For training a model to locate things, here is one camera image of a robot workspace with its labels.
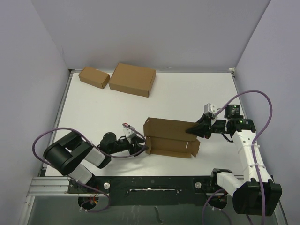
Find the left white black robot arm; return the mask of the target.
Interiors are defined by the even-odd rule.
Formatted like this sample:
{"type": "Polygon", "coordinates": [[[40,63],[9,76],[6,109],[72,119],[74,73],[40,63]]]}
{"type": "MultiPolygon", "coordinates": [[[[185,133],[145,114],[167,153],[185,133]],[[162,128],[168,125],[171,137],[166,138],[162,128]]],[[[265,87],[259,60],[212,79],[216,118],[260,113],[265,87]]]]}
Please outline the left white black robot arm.
{"type": "Polygon", "coordinates": [[[142,145],[145,139],[137,136],[136,132],[126,128],[124,136],[117,139],[115,133],[104,134],[98,146],[84,141],[75,131],[72,131],[50,145],[44,151],[44,158],[63,176],[79,181],[79,188],[89,193],[95,188],[94,174],[90,172],[82,161],[87,161],[102,169],[112,159],[112,154],[128,151],[130,156],[138,156],[148,147],[142,145]]]}

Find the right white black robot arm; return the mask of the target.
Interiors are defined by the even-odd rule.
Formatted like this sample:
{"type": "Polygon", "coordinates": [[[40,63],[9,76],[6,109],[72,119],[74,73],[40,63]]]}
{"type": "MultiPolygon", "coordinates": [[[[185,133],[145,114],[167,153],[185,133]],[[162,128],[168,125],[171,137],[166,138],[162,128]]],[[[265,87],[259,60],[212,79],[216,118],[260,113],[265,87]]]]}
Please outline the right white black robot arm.
{"type": "Polygon", "coordinates": [[[209,139],[212,134],[228,134],[235,144],[243,169],[243,181],[228,169],[213,169],[208,180],[215,192],[222,188],[232,197],[238,214],[271,216],[282,195],[280,184],[274,183],[262,160],[257,144],[256,128],[251,119],[240,114],[240,105],[228,105],[225,118],[219,120],[212,104],[204,106],[204,114],[186,133],[209,139]]]}

